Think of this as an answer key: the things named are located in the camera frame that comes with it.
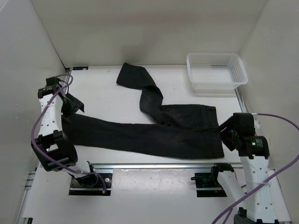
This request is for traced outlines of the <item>black trousers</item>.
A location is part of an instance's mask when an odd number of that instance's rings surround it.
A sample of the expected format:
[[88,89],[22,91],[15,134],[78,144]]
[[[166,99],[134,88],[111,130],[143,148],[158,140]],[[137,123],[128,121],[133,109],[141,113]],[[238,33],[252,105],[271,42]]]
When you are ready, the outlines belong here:
[[176,159],[224,157],[214,106],[163,105],[160,89],[142,66],[123,64],[116,82],[142,92],[139,108],[154,124],[115,123],[75,113],[62,122],[72,144]]

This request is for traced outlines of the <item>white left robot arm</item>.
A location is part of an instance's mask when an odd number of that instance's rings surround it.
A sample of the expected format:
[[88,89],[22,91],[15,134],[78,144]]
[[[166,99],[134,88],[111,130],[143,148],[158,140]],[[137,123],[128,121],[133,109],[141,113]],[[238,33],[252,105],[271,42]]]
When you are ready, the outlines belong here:
[[82,172],[76,166],[78,155],[75,146],[63,132],[62,121],[78,110],[84,111],[84,104],[71,94],[56,92],[61,89],[60,84],[50,84],[38,90],[38,99],[43,117],[40,130],[34,139],[39,149],[32,144],[36,156],[46,171],[64,171],[75,178],[82,177],[82,182],[92,187],[98,181],[98,175],[92,171]]

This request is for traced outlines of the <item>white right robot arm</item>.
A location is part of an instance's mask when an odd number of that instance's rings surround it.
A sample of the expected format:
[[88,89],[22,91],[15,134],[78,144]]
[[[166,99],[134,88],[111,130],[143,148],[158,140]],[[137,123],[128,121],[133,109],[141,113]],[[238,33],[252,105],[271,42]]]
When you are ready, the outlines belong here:
[[243,166],[246,192],[243,192],[231,171],[216,170],[210,174],[214,186],[222,186],[232,199],[232,204],[221,212],[213,221],[238,208],[234,216],[235,224],[277,224],[278,217],[274,210],[269,184],[269,148],[263,136],[255,135],[253,121],[225,121],[218,128],[222,142],[230,150],[237,150]]

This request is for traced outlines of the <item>white plastic basket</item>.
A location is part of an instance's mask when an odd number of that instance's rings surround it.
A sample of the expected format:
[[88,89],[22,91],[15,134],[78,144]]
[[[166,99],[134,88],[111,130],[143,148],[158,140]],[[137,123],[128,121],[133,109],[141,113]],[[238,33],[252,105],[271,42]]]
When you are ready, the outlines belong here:
[[189,53],[188,77],[195,91],[232,91],[248,83],[243,62],[234,53]]

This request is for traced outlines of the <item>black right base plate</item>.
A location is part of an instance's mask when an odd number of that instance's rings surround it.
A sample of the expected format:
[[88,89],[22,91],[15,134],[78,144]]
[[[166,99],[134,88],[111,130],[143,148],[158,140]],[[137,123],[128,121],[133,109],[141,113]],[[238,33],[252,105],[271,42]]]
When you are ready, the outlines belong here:
[[215,163],[209,173],[195,173],[191,181],[195,181],[197,197],[227,197],[223,187],[217,181],[220,172],[234,172],[228,163]]

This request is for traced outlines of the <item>aluminium frame rail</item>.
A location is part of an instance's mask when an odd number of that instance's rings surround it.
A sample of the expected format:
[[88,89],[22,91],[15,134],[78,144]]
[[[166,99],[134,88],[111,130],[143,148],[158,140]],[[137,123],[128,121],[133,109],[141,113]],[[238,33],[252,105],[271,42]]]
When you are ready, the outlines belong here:
[[205,163],[92,163],[96,169],[201,169],[211,168],[216,162]]

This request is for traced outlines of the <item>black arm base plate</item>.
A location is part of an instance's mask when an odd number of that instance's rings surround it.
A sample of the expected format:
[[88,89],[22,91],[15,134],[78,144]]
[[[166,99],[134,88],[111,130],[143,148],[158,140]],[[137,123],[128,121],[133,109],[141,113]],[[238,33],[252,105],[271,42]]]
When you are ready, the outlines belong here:
[[113,173],[99,173],[102,177],[106,190],[103,190],[103,182],[97,175],[87,177],[71,177],[69,195],[71,196],[110,196],[113,182]]

